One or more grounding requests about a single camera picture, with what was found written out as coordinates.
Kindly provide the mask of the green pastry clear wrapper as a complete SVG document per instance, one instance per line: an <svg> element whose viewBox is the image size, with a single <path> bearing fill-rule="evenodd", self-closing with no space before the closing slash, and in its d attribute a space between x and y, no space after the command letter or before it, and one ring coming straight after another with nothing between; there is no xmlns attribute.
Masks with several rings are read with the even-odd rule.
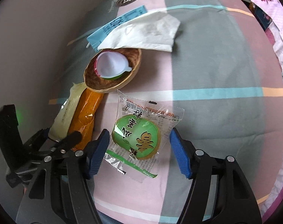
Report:
<svg viewBox="0 0 283 224"><path fill-rule="evenodd" d="M161 151L184 109L117 92L117 113L104 160L122 175L142 182L156 178Z"/></svg>

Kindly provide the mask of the cream and orange snack packet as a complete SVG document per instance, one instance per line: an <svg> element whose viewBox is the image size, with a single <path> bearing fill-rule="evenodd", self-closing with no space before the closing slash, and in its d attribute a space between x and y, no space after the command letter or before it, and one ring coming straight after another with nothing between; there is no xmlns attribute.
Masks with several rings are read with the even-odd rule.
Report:
<svg viewBox="0 0 283 224"><path fill-rule="evenodd" d="M57 114L48 136L60 141L75 131L79 131L82 140L75 145L74 152L83 150L92 140L95 113L103 99L103 94L91 91L85 83L74 84L70 95Z"/></svg>

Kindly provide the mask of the brown coconut shell bowl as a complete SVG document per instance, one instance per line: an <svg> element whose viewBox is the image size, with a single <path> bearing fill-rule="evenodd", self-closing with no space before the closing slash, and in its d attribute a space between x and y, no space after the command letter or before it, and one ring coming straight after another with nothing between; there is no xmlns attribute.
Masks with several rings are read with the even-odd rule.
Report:
<svg viewBox="0 0 283 224"><path fill-rule="evenodd" d="M98 93L110 93L126 86L137 75L142 60L141 49L100 50L87 65L83 79Z"/></svg>

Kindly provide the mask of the green jelly cup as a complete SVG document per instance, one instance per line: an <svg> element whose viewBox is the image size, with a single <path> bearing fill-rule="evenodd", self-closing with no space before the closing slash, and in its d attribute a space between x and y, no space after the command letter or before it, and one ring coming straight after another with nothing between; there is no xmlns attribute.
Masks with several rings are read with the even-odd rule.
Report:
<svg viewBox="0 0 283 224"><path fill-rule="evenodd" d="M96 75L102 79L115 80L120 78L125 72L131 72L128 59L118 52L101 52L94 63Z"/></svg>

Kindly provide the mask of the blue milk carton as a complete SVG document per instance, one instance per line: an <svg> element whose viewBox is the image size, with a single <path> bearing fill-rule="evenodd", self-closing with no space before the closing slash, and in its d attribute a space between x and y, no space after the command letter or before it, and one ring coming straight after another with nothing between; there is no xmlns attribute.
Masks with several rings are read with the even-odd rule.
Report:
<svg viewBox="0 0 283 224"><path fill-rule="evenodd" d="M113 29L147 12L148 10L145 6L140 6L113 19L87 37L89 45L93 48L94 51L98 51L98 46L104 41L104 39Z"/></svg>

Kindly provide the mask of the white paper napkin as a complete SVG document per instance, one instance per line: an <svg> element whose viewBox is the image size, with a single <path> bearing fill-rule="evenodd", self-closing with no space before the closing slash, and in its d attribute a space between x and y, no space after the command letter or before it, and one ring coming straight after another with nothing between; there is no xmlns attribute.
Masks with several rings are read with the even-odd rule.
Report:
<svg viewBox="0 0 283 224"><path fill-rule="evenodd" d="M143 49L172 52L180 21L166 12L147 12L113 29L100 43L102 49Z"/></svg>

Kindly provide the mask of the plaid bed sheet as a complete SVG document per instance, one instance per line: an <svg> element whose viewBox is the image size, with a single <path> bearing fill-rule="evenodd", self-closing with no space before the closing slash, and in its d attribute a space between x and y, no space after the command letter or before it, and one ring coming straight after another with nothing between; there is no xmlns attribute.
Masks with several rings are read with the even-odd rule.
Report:
<svg viewBox="0 0 283 224"><path fill-rule="evenodd" d="M241 0L108 0L89 11L68 45L49 103L62 104L95 54L86 32L137 7L180 21L173 51L143 51L128 96L183 108L180 135L218 158L232 155L264 202L283 163L283 79L263 29Z"/></svg>

